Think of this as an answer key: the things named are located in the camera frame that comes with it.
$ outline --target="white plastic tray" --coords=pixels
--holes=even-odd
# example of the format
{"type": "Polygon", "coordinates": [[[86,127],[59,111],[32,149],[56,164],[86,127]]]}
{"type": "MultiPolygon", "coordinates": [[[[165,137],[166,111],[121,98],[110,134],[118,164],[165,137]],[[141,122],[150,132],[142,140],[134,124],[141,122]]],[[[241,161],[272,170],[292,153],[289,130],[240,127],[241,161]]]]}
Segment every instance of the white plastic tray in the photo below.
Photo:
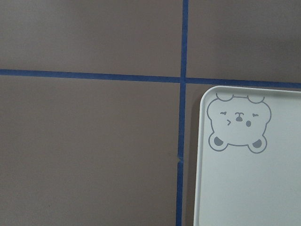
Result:
{"type": "Polygon", "coordinates": [[[194,226],[301,225],[301,92],[214,87],[200,103],[194,226]]]}

